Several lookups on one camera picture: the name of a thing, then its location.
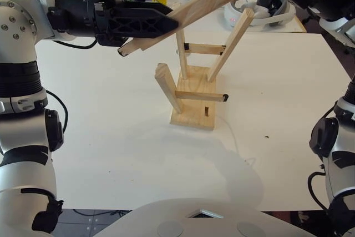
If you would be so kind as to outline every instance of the wooden board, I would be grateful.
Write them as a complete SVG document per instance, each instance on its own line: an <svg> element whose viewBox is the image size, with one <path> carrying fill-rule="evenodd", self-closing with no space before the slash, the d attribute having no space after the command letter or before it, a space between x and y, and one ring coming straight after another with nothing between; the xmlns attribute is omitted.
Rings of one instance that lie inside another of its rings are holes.
<svg viewBox="0 0 355 237"><path fill-rule="evenodd" d="M216 93L216 79L213 82L207 82L207 74L210 68L188 66L188 79L183 79L181 72L179 74L178 91ZM173 109L171 114L171 124L194 127L199 129L213 130L215 127L216 103L205 100L182 99L183 111L176 112Z"/></svg>
<svg viewBox="0 0 355 237"><path fill-rule="evenodd" d="M126 56L139 48L146 50L231 1L233 0L190 0L187 4L180 6L168 14L169 17L179 22L177 29L154 39L133 38L130 42L119 48L118 51L121 55Z"/></svg>

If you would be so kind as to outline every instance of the wooden stool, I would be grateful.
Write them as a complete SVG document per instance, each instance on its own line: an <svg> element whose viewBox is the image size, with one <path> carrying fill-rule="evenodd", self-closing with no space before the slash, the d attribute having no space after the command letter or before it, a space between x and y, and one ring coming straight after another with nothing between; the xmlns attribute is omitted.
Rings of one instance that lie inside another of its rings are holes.
<svg viewBox="0 0 355 237"><path fill-rule="evenodd" d="M184 30L176 32L180 57L179 80L175 86L167 64L159 63L155 79L173 106L171 124L213 130L216 103L225 102L227 94L216 93L216 77L253 20L254 12L245 9L224 46L185 43ZM186 53L217 54L211 68L190 66Z"/></svg>

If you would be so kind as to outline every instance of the wooden stool leg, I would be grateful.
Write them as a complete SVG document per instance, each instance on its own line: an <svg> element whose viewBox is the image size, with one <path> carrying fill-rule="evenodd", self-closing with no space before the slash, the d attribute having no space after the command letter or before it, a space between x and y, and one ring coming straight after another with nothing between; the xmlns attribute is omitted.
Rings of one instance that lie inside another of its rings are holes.
<svg viewBox="0 0 355 237"><path fill-rule="evenodd" d="M242 38L245 31L248 29L248 26L252 22L253 17L254 17L254 11L252 9L250 8L244 9L242 15L240 16L240 19L238 20L237 24L234 27L234 30L228 37L228 40L226 42L226 49L224 50L222 55L218 57L215 64L211 67L207 75L208 82L212 82L216 78L218 72L221 70L224 63L226 63L228 57L233 52L235 46L238 44L239 40Z"/></svg>
<svg viewBox="0 0 355 237"><path fill-rule="evenodd" d="M176 32L177 51L179 52L181 76L187 79L187 59L185 54L185 35L184 29Z"/></svg>
<svg viewBox="0 0 355 237"><path fill-rule="evenodd" d="M161 89L163 90L164 94L176 112L182 113L183 104L181 99L177 99L175 95L176 86L168 65L163 63L158 64L157 68L155 69L155 79L159 83Z"/></svg>

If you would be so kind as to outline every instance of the wooden plank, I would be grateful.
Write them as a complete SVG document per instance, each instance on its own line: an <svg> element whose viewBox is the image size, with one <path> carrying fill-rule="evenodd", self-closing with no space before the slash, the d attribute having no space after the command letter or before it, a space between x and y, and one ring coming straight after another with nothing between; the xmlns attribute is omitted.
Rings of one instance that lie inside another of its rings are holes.
<svg viewBox="0 0 355 237"><path fill-rule="evenodd" d="M179 99L205 100L216 102L226 102L228 100L227 94L175 91L175 95Z"/></svg>
<svg viewBox="0 0 355 237"><path fill-rule="evenodd" d="M248 29L250 23L253 21L253 18L254 11L251 8L244 9L237 24L234 26L232 33L227 39L226 49L224 50L223 54L218 57L207 75L208 82L212 82L216 78L218 72L221 70L224 63L226 63L235 46L238 44L245 31Z"/></svg>
<svg viewBox="0 0 355 237"><path fill-rule="evenodd" d="M216 80L212 83L207 82L209 68L188 66L188 79L182 79L179 74L177 84L178 91L216 93ZM182 113L173 109L171 114L171 124L194 127L199 129L213 130L215 127L216 102L205 100L181 100L184 105Z"/></svg>
<svg viewBox="0 0 355 237"><path fill-rule="evenodd" d="M191 44L188 43L189 49L185 50L186 53L195 54L211 54L220 55L223 53L226 46L219 46L217 44Z"/></svg>
<svg viewBox="0 0 355 237"><path fill-rule="evenodd" d="M154 39L133 38L133 40L126 45L119 48L118 51L121 55L126 56L139 48L146 50L231 1L232 0L191 0L168 14L169 17L179 22L177 29Z"/></svg>
<svg viewBox="0 0 355 237"><path fill-rule="evenodd" d="M187 59L185 54L184 29L176 32L176 42L177 42L177 51L179 52L179 58L180 58L181 76L183 79L187 79Z"/></svg>
<svg viewBox="0 0 355 237"><path fill-rule="evenodd" d="M167 64L158 64L157 68L155 69L155 79L159 83L168 100L170 101L175 112L181 113L183 103L181 99L177 99L177 97L175 96L176 86Z"/></svg>

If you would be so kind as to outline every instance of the white tabletop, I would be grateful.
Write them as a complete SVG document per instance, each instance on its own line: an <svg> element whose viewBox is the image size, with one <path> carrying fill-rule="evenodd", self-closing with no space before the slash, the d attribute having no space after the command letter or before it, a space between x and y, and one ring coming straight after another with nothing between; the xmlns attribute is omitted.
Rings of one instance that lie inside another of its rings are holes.
<svg viewBox="0 0 355 237"><path fill-rule="evenodd" d="M190 32L186 41L223 44L227 36ZM212 132L169 124L172 107L154 73L163 62L177 78L175 51L174 37L124 58L109 47L37 44L42 84L69 109L65 144L53 153L64 208L135 209L192 197L259 210L318 209L307 177L321 162L308 140L349 82L322 36L246 33L218 76L218 92L230 97L218 103ZM194 54L189 62L213 59ZM48 107L64 120L50 96ZM324 179L314 184L326 203Z"/></svg>
<svg viewBox="0 0 355 237"><path fill-rule="evenodd" d="M184 4L188 0L168 0L167 5L171 8L178 7L179 4ZM186 27L186 31L227 31L230 32L232 28L226 23L224 19L224 9L220 8L207 16L199 19L195 23ZM306 30L301 22L295 17L286 25L275 27L270 26L250 26L248 32L285 32L285 33L305 33Z"/></svg>

